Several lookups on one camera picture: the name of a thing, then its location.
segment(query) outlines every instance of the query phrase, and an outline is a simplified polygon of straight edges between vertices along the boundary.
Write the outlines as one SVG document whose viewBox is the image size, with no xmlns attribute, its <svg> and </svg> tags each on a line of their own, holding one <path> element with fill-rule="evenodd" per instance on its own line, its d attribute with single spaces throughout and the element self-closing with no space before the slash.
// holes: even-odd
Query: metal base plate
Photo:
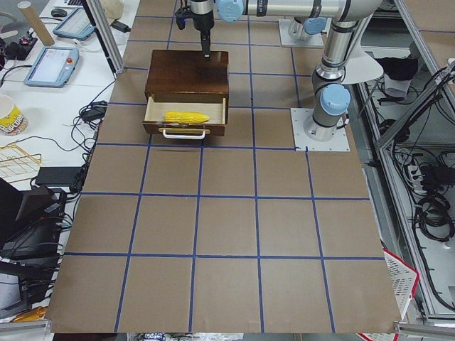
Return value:
<svg viewBox="0 0 455 341">
<path fill-rule="evenodd" d="M 308 40 L 295 40 L 288 32 L 289 26 L 292 24 L 294 19 L 279 19 L 279 37 L 282 40 L 282 46 L 294 48 L 323 48 L 324 42 L 322 41 L 321 34 L 315 34 Z"/>
<path fill-rule="evenodd" d="M 350 151 L 348 137 L 344 128 L 336 131 L 330 141 L 318 142 L 310 139 L 304 131 L 306 118 L 313 114 L 313 109 L 291 109 L 292 130 L 294 131 L 294 143 L 297 151 Z"/>
</svg>

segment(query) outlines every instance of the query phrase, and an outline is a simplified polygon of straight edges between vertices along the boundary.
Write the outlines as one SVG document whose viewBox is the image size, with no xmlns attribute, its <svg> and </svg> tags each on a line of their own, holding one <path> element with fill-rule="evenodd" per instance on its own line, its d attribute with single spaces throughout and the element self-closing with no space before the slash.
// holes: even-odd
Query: yellow corn toy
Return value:
<svg viewBox="0 0 455 341">
<path fill-rule="evenodd" d="M 181 112 L 175 110 L 166 112 L 164 115 L 164 121 L 182 124 L 199 124 L 206 122 L 209 119 L 209 116 L 201 114 L 200 112 Z"/>
</svg>

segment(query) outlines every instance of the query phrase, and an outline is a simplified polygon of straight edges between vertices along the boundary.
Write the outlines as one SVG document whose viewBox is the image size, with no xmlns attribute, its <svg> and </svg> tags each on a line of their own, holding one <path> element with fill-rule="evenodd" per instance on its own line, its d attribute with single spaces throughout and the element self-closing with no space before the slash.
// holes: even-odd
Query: power adapter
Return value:
<svg viewBox="0 0 455 341">
<path fill-rule="evenodd" d="M 120 32 L 123 32 L 123 33 L 126 33 L 126 32 L 130 32 L 131 28 L 125 24 L 125 23 L 122 23 L 118 20 L 114 20 L 112 23 L 111 23 L 111 26 L 113 28 L 115 28 L 116 30 L 120 31 Z"/>
<path fill-rule="evenodd" d="M 106 114 L 107 102 L 94 102 L 87 107 L 86 110 L 80 113 L 80 118 L 85 122 L 91 122 L 96 119 L 102 119 Z"/>
<path fill-rule="evenodd" d="M 440 165 L 440 166 L 422 166 L 421 168 L 424 180 L 422 184 L 424 188 L 429 190 L 441 189 L 441 186 L 455 185 L 455 169 Z"/>
</svg>

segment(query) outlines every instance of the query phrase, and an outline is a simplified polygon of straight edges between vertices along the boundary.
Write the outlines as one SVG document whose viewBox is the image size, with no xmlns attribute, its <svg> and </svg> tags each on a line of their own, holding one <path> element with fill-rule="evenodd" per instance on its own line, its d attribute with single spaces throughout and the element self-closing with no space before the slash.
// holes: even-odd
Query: cardboard tube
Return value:
<svg viewBox="0 0 455 341">
<path fill-rule="evenodd" d="M 26 17 L 27 21 L 30 23 L 32 29 L 36 32 L 38 38 L 44 46 L 54 45 L 54 40 L 49 34 L 47 28 L 44 26 L 39 15 L 35 11 L 35 7 L 32 6 L 29 1 L 19 2 L 17 7 L 21 10 L 23 16 Z"/>
</svg>

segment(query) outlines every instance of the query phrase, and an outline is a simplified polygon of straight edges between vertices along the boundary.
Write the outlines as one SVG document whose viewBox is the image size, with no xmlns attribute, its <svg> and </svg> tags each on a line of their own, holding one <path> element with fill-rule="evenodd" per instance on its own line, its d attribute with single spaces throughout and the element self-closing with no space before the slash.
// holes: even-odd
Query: cup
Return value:
<svg viewBox="0 0 455 341">
<path fill-rule="evenodd" d="M 27 118 L 22 115 L 13 99 L 0 94 L 0 132 L 3 135 L 13 136 L 26 130 L 27 126 Z"/>
</svg>

